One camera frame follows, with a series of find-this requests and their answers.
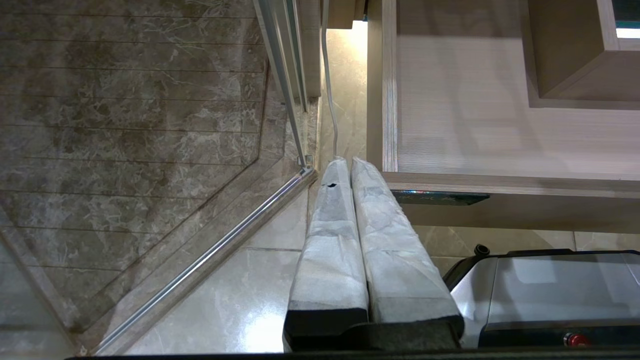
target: wood grain surface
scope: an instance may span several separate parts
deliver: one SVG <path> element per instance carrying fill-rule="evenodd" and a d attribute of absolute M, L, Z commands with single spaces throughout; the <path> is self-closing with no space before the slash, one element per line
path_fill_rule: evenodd
<path fill-rule="evenodd" d="M 521 17 L 514 0 L 397 2 L 398 171 L 640 180 L 640 111 L 530 107 Z"/>
<path fill-rule="evenodd" d="M 370 0 L 368 10 L 367 159 L 398 171 L 396 2 Z"/>

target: glass panel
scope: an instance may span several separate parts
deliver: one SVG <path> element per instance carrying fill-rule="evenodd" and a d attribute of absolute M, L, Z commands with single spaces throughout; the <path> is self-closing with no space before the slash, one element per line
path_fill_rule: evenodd
<path fill-rule="evenodd" d="M 0 357 L 30 360 L 72 355 L 61 325 L 0 242 Z"/>

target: foam-wrapped object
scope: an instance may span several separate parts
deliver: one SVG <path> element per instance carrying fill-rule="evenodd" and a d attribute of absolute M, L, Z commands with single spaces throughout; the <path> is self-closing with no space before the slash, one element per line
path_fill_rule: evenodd
<path fill-rule="evenodd" d="M 398 323 L 452 318 L 460 323 L 451 293 L 378 169 L 353 158 L 351 184 L 371 320 Z"/>
<path fill-rule="evenodd" d="M 344 331 L 369 321 L 368 308 L 349 169 L 337 158 L 324 172 L 291 286 L 285 349 L 338 349 Z"/>
<path fill-rule="evenodd" d="M 291 286 L 289 310 L 368 307 L 347 161 L 329 163 Z"/>

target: floor tile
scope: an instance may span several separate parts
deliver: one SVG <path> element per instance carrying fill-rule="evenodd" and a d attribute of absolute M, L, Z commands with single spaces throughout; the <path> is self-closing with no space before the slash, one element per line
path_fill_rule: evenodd
<path fill-rule="evenodd" d="M 576 232 L 575 246 L 579 251 L 640 250 L 640 234 Z"/>
<path fill-rule="evenodd" d="M 514 250 L 575 250 L 571 231 L 441 226 L 414 226 L 413 228 L 432 257 L 472 256 L 477 244 L 487 246 L 492 254 L 505 254 Z"/>
<path fill-rule="evenodd" d="M 264 224 L 244 246 L 301 250 L 307 235 L 307 197 L 308 190 L 304 190 Z"/>
<path fill-rule="evenodd" d="M 127 353 L 281 352 L 298 256 L 241 249 Z"/>

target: wood panel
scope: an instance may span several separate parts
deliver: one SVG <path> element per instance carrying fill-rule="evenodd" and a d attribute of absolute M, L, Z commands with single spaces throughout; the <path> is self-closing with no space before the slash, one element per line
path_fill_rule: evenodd
<path fill-rule="evenodd" d="M 402 209 L 413 225 L 640 233 L 640 199 L 494 194 L 469 206 Z"/>
<path fill-rule="evenodd" d="M 637 181 L 383 172 L 390 189 L 640 199 Z"/>
<path fill-rule="evenodd" d="M 329 1 L 329 29 L 351 29 L 355 16 L 356 0 L 331 0 Z"/>
<path fill-rule="evenodd" d="M 596 0 L 529 1 L 541 97 L 555 97 L 605 51 Z"/>
<path fill-rule="evenodd" d="M 640 112 L 529 106 L 520 1 L 397 12 L 398 171 L 640 180 Z"/>
<path fill-rule="evenodd" d="M 367 17 L 367 160 L 397 171 L 396 2 L 370 0 Z"/>
<path fill-rule="evenodd" d="M 353 13 L 353 20 L 362 21 L 364 19 L 364 8 L 367 4 L 367 0 L 356 0 L 355 12 Z"/>

